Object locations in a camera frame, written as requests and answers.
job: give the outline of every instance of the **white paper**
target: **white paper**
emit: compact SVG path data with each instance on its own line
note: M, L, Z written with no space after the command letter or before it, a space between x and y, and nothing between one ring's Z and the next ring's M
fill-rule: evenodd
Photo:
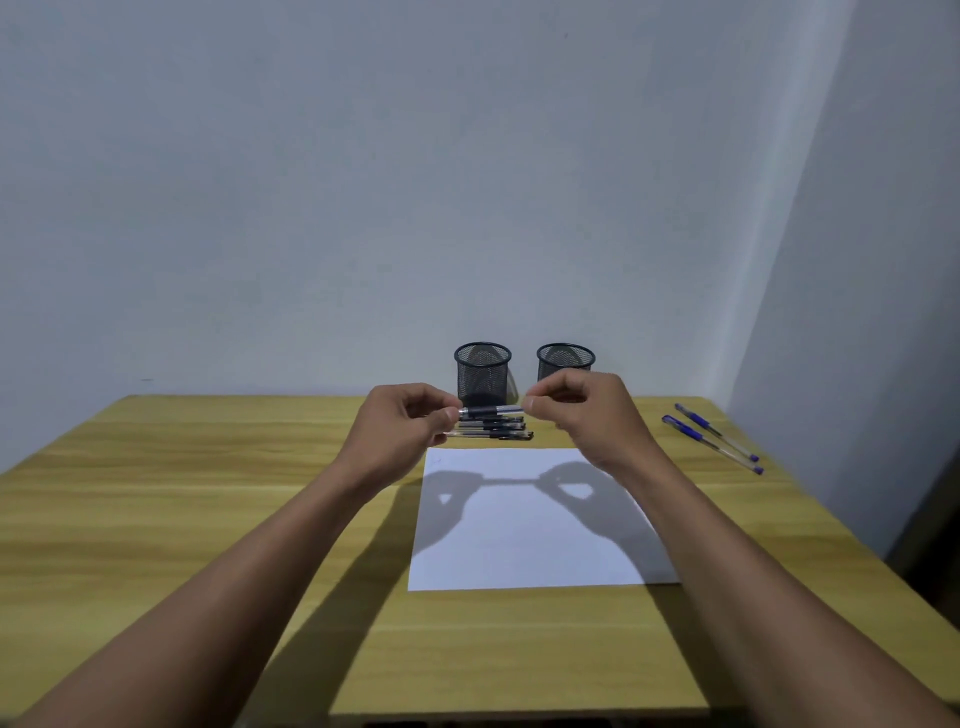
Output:
M677 581L633 498L577 449L427 452L409 591Z

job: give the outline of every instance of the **forearm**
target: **forearm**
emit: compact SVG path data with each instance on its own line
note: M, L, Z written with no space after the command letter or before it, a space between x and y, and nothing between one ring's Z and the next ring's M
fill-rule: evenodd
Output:
M65 678L17 726L230 724L361 505L349 476L327 469Z
M960 723L665 456L617 479L662 538L705 627L764 725Z

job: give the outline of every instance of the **tabletop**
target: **tabletop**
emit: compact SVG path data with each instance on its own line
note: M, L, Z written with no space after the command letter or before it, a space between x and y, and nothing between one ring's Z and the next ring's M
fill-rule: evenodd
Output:
M960 634L790 476L756 476L663 425L654 435L734 521L945 700ZM0 719L240 538L328 464L362 398L129 397L0 476ZM749 442L708 400L692 409ZM529 420L532 443L572 447ZM681 587L407 592L422 463L330 551L248 714L696 714L742 704Z

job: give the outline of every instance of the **pen holder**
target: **pen holder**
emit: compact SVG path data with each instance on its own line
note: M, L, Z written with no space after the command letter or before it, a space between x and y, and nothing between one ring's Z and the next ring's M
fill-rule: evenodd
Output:
M464 344L453 358L457 362L457 397L464 407L507 403L507 363L510 350L489 341Z
M586 347L576 344L545 344L537 349L540 366L537 369L537 381L550 376L561 369L586 369L589 371L597 357Z

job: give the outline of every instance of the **hand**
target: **hand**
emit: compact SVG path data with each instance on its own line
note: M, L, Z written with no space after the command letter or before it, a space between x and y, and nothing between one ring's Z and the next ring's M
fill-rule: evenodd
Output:
M614 478L668 460L617 375L561 369L530 388L523 411L556 423L592 465Z
M429 384L373 387L360 405L334 465L367 498L408 474L431 445L460 419L456 397Z

